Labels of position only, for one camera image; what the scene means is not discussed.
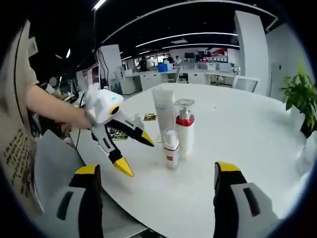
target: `table surface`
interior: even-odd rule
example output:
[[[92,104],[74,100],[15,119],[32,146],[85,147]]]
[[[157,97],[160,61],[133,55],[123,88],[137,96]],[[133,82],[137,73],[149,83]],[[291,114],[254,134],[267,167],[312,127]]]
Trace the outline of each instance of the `table surface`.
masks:
[[[294,160],[305,139],[291,129],[289,112],[275,99],[236,89],[161,84],[174,91],[175,99],[195,100],[195,145],[192,160],[176,171],[165,167],[161,143],[155,148],[131,138],[116,141],[135,177],[118,172],[106,155],[82,131],[78,151],[86,164],[101,165],[107,193],[129,214],[169,238],[210,238],[214,232],[214,163],[225,161],[241,168],[271,199],[282,218],[290,209],[290,191],[299,181]],[[155,113],[151,90],[125,101],[127,116]],[[145,121],[145,131],[160,141],[157,121]]]
[[[226,77],[234,77],[235,74],[233,72],[222,72],[219,70],[207,70],[207,69],[182,69],[180,71],[181,73],[205,73],[205,74],[213,74],[213,75],[221,75],[221,76],[226,76]],[[150,73],[160,73],[160,74],[172,74],[176,73],[176,69],[167,71],[167,72],[158,72],[158,71],[145,71],[145,72],[137,72],[131,75],[127,75],[125,77],[137,77],[142,74],[150,74]]]

